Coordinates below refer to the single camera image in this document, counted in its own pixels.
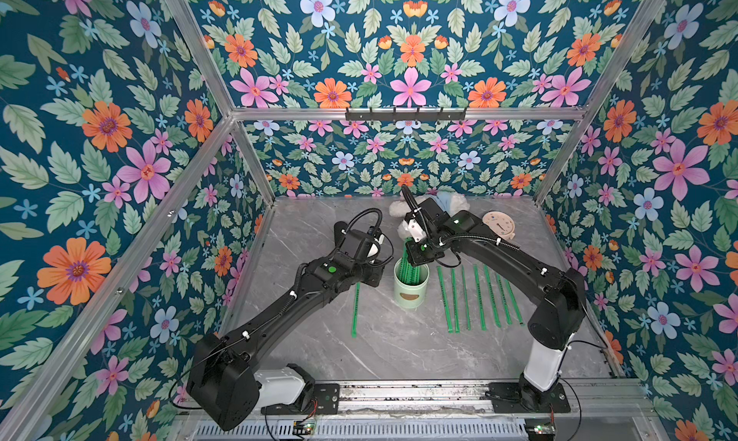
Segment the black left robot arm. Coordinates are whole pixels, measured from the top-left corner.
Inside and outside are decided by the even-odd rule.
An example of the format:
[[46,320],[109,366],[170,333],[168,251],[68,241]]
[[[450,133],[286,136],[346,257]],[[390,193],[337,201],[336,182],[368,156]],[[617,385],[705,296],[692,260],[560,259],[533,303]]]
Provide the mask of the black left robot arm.
[[300,264],[292,286],[270,306],[224,335],[199,340],[186,392],[223,431],[231,431],[255,411],[282,406],[294,413],[317,408],[315,380],[297,364],[263,369],[263,361],[311,314],[356,284],[377,287],[390,260],[381,259],[380,221],[357,229],[357,218],[334,225],[336,246],[323,257]]

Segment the light green storage cup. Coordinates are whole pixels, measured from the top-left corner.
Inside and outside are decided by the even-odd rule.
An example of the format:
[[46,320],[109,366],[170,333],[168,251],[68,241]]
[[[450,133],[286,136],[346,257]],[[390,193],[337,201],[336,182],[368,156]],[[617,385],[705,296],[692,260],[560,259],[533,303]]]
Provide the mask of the light green storage cup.
[[400,261],[396,262],[393,268],[393,295],[394,302],[404,310],[416,310],[419,308],[426,299],[427,285],[430,279],[430,269],[425,265],[421,265],[423,281],[421,285],[415,285],[410,287],[409,285],[403,285],[397,279],[399,272]]

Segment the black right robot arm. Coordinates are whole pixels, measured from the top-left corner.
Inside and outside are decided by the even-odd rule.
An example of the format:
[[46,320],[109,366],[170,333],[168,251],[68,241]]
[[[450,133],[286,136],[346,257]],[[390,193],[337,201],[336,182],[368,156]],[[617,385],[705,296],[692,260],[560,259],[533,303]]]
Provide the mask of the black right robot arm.
[[490,385],[488,394],[530,412],[550,410],[561,365],[586,316],[583,275],[575,268],[563,271],[534,258],[472,212],[461,210],[451,216],[432,199],[419,203],[406,186],[402,194],[409,205],[403,221],[411,237],[405,243],[409,264],[440,262],[448,253],[465,255],[511,282],[534,304],[528,321],[534,342],[517,389],[504,394]]

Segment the bundle of green wrapped straws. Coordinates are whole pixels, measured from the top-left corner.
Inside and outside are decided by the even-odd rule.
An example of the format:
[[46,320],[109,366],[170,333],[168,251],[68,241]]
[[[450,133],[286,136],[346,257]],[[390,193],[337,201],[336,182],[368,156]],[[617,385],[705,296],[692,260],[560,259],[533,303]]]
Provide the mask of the bundle of green wrapped straws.
[[400,260],[399,272],[397,279],[403,285],[409,285],[415,287],[415,285],[421,285],[423,281],[422,268],[420,266],[414,266],[411,263],[411,257],[409,256],[409,249],[407,249],[407,243],[411,239],[406,239],[403,245],[403,256]]

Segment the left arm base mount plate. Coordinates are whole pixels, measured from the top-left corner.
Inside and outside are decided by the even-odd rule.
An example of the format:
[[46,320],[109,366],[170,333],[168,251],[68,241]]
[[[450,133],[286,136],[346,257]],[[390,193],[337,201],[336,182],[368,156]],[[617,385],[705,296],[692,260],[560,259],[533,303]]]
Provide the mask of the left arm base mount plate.
[[308,415],[336,415],[341,386],[338,383],[315,383],[304,391],[295,403],[273,405],[261,409],[262,415],[289,415],[307,417]]

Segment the black wall hook rack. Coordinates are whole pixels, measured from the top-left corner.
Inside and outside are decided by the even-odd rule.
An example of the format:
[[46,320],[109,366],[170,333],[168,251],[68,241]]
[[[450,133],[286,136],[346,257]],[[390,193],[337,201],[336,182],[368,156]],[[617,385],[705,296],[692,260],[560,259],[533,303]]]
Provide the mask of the black wall hook rack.
[[466,109],[430,109],[430,108],[405,108],[397,107],[391,109],[346,109],[344,112],[347,121],[420,121],[434,123],[438,121],[465,120]]

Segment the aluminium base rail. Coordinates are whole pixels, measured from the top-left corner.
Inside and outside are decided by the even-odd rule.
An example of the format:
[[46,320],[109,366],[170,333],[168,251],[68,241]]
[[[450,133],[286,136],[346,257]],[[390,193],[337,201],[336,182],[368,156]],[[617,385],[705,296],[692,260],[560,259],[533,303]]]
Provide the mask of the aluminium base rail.
[[[485,398],[490,383],[513,380],[430,380],[430,381],[319,381],[341,386],[338,414],[477,414],[519,417],[549,413],[496,413]],[[653,416],[657,412],[642,385],[634,379],[563,379],[559,383],[571,405],[563,416],[628,417]]]

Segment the white plush teddy bear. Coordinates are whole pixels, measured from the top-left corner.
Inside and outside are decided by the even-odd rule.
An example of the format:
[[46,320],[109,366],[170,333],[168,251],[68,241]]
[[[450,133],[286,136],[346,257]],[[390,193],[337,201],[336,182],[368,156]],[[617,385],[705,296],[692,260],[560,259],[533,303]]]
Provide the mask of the white plush teddy bear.
[[[415,199],[418,205],[426,201],[434,201],[436,206],[447,212],[449,216],[454,216],[460,211],[470,210],[470,205],[466,197],[462,194],[447,191],[438,191],[431,194],[425,194]],[[413,223],[409,223],[405,220],[406,214],[411,211],[409,204],[406,201],[395,201],[389,207],[389,213],[392,217],[401,217],[401,222],[398,234],[403,239],[413,239],[414,241],[420,241],[422,237],[426,237],[427,233],[421,229],[420,220],[416,218]]]

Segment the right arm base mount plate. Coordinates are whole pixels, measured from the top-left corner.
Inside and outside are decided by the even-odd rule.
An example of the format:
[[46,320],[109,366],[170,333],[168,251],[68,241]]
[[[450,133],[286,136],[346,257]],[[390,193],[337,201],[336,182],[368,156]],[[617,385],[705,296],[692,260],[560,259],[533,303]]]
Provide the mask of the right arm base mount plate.
[[496,413],[560,414],[572,411],[560,383],[545,392],[520,383],[490,383],[485,398],[490,400]]

